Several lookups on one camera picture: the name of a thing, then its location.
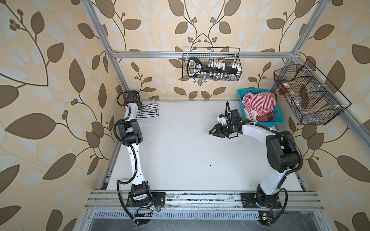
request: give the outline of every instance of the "metal vent grille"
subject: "metal vent grille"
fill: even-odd
[[[94,218],[105,219],[129,219],[128,215],[123,210],[107,210],[100,209],[95,212]],[[152,219],[168,220],[259,220],[258,211],[192,211],[192,210],[176,210],[153,212]]]

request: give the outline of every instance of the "wire mesh basket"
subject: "wire mesh basket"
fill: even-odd
[[[315,70],[325,83],[316,78]],[[300,125],[325,125],[351,105],[335,84],[309,60],[303,65],[293,64],[274,71],[274,81]]]
[[[183,47],[182,80],[238,81],[243,71],[239,51],[229,47]]]

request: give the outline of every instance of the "red and white striped cloth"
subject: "red and white striped cloth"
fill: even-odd
[[[273,112],[276,105],[274,93],[260,92],[258,94],[246,93],[243,98],[244,111],[247,119],[257,121],[256,116],[263,116]]]

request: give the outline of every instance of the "teal plastic basket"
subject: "teal plastic basket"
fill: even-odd
[[[261,89],[261,88],[238,89],[240,109],[243,112],[243,118],[244,119],[247,119],[247,116],[245,115],[245,111],[244,111],[244,106],[243,106],[243,103],[242,103],[244,95],[246,93],[257,94],[257,93],[260,93],[260,92],[270,92],[270,91],[267,90],[267,89]],[[261,125],[266,126],[266,127],[269,127],[269,128],[275,126],[276,124],[284,123],[283,115],[281,114],[280,109],[279,109],[277,104],[275,105],[274,114],[275,114],[275,117],[274,117],[274,120],[272,122],[256,122],[256,123],[261,124]]]

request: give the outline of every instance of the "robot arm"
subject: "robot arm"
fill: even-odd
[[[123,94],[124,102],[120,104],[118,99]],[[142,103],[140,101],[140,96],[137,91],[122,92],[117,97],[117,103],[122,107],[126,108],[125,118],[118,120],[114,124],[114,135],[117,140],[122,142],[120,152],[124,152],[124,146],[126,147],[128,154],[130,156],[132,178],[127,182],[117,181],[117,190],[119,190],[119,184],[129,184],[131,183],[131,191],[129,193],[129,199],[133,203],[148,207],[154,205],[153,196],[148,184],[148,181],[144,177],[144,173],[141,168],[141,158],[140,158],[140,143],[142,142],[142,133],[136,119],[137,111],[142,109]],[[120,193],[118,195],[121,201],[122,207],[125,209]]]
[[[209,134],[213,136],[230,139],[237,137],[229,137],[236,132],[251,136],[266,144],[270,166],[265,179],[257,186],[255,198],[250,201],[255,202],[261,208],[266,208],[271,205],[272,200],[277,198],[286,177],[302,167],[302,156],[291,133],[277,132],[250,120],[242,120],[237,109],[230,110],[228,102],[225,115],[220,115],[217,120],[219,123],[209,131]]]

